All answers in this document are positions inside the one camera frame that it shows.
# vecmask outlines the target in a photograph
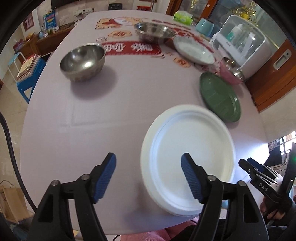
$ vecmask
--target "pink clothing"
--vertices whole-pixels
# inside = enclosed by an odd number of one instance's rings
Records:
[[[181,223],[176,226],[166,228],[166,229],[161,229],[158,231],[152,231],[152,232],[141,233],[141,234],[122,235],[120,241],[170,241],[178,233],[180,233],[190,225],[195,225],[195,223],[189,220],[185,223]]]

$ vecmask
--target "transparent lid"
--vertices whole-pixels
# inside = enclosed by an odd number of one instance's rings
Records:
[[[231,15],[219,31],[245,59],[263,43],[263,33],[247,20]]]

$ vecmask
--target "door handle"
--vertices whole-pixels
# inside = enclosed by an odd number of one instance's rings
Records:
[[[282,67],[287,60],[291,57],[292,52],[290,49],[287,49],[282,55],[281,57],[279,57],[279,59],[274,63],[274,69],[278,70],[280,69],[280,67]]]

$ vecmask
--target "stainless steel bowl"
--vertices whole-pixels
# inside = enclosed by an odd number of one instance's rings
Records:
[[[163,44],[176,35],[176,32],[167,26],[156,23],[137,23],[134,25],[140,40],[153,44]]]
[[[71,81],[88,80],[102,70],[105,55],[106,51],[100,44],[85,44],[66,54],[59,67]]]
[[[223,57],[222,60],[224,61],[226,67],[228,70],[240,81],[244,82],[245,77],[240,69],[240,65],[235,62],[233,59],[229,59],[227,57]]]

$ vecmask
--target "white oval dish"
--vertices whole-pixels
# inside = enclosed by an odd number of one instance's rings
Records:
[[[235,150],[225,124],[211,111],[196,105],[172,107],[152,123],[143,141],[141,172],[151,198],[177,216],[197,216],[200,204],[193,198],[181,168],[188,152],[208,175],[231,182]]]
[[[214,55],[199,42],[192,38],[176,36],[173,39],[176,50],[185,58],[197,64],[215,63]]]

